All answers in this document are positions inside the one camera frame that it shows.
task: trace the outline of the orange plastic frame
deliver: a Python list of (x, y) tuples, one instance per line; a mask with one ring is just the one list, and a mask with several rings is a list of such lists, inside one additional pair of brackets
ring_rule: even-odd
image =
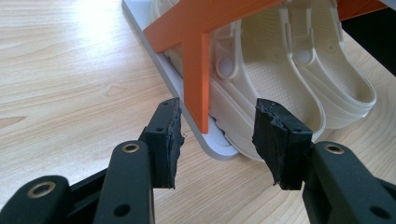
[(210, 32), (281, 2), (180, 0), (144, 30), (155, 52), (181, 44), (184, 104), (202, 133), (208, 132)]

